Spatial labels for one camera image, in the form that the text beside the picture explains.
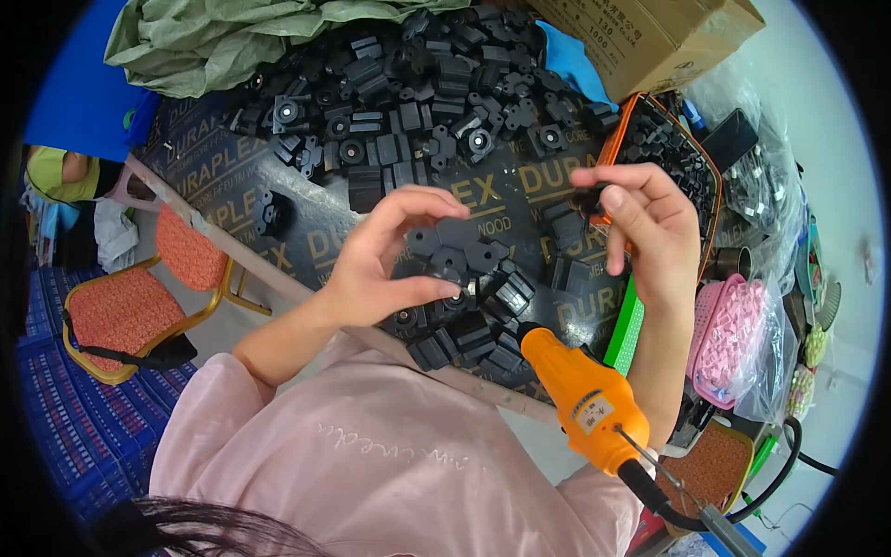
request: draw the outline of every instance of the yellow shirt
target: yellow shirt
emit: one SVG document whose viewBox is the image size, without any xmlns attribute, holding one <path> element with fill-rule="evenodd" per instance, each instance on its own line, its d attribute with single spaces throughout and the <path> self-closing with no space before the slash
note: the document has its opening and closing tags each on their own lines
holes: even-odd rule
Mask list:
<svg viewBox="0 0 891 557">
<path fill-rule="evenodd" d="M 83 180 L 63 184 L 61 165 L 66 152 L 54 147 L 37 147 L 28 161 L 31 185 L 40 197 L 50 203 L 91 200 L 96 195 L 96 185 L 99 184 L 99 159 L 90 157 Z"/>
</svg>

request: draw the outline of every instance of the orange cushioned chair seat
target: orange cushioned chair seat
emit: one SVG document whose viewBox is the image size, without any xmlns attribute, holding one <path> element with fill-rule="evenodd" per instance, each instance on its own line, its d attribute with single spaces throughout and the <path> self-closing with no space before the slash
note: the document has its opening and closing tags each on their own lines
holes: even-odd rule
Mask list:
<svg viewBox="0 0 891 557">
<path fill-rule="evenodd" d="M 166 203 L 158 215 L 155 244 L 164 265 L 192 290 L 212 290 L 223 280 L 226 254 L 208 237 L 183 222 Z"/>
<path fill-rule="evenodd" d="M 71 294 L 69 313 L 80 346 L 97 346 L 128 354 L 136 354 L 152 339 L 185 318 L 164 285 L 141 267 L 85 284 Z M 109 373 L 122 365 L 92 354 L 85 356 L 96 367 Z"/>
</svg>

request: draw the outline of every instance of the pink shirt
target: pink shirt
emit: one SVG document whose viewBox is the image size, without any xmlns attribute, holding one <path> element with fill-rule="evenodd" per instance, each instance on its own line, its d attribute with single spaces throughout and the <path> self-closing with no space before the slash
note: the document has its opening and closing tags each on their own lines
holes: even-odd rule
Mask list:
<svg viewBox="0 0 891 557">
<path fill-rule="evenodd" d="M 151 495 L 259 511 L 343 557 L 625 553 L 642 505 L 618 478 L 589 464 L 554 487 L 493 406 L 342 333 L 322 359 L 263 405 L 238 360 L 210 358 Z"/>
</svg>

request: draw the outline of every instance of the person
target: person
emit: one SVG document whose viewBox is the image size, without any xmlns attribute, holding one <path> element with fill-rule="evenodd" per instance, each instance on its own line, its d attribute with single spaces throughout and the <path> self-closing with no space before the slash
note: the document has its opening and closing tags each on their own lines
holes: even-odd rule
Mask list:
<svg viewBox="0 0 891 557">
<path fill-rule="evenodd" d="M 25 145 L 25 177 L 45 201 L 74 203 L 99 200 L 118 183 L 124 165 L 73 151 Z"/>
<path fill-rule="evenodd" d="M 613 216 L 610 274 L 634 246 L 647 312 L 628 381 L 655 454 L 681 404 L 696 211 L 652 164 L 578 169 L 570 180 L 611 184 L 601 194 Z M 624 554 L 642 504 L 620 479 L 588 464 L 552 486 L 493 406 L 339 332 L 457 294 L 452 283 L 390 274 L 409 230 L 469 216 L 445 190 L 399 188 L 348 236 L 323 288 L 211 357 L 170 417 L 150 496 L 96 526 L 107 554 Z M 274 399 L 317 357 L 317 376 Z"/>
</svg>

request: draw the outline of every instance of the hand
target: hand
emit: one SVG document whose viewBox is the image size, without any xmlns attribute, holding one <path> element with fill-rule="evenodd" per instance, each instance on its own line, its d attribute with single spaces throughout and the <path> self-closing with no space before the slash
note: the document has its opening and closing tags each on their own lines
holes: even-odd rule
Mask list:
<svg viewBox="0 0 891 557">
<path fill-rule="evenodd" d="M 601 205 L 612 216 L 607 272 L 622 273 L 630 240 L 634 288 L 647 314 L 692 317 L 699 278 L 699 218 L 672 179 L 647 163 L 578 169 L 569 181 L 575 187 L 611 184 L 601 193 Z"/>
<path fill-rule="evenodd" d="M 406 233 L 442 217 L 469 216 L 469 209 L 439 188 L 403 185 L 385 197 L 347 237 L 331 279 L 317 294 L 334 324 L 371 326 L 400 309 L 457 296 L 461 287 L 447 281 L 390 276 Z"/>
</svg>

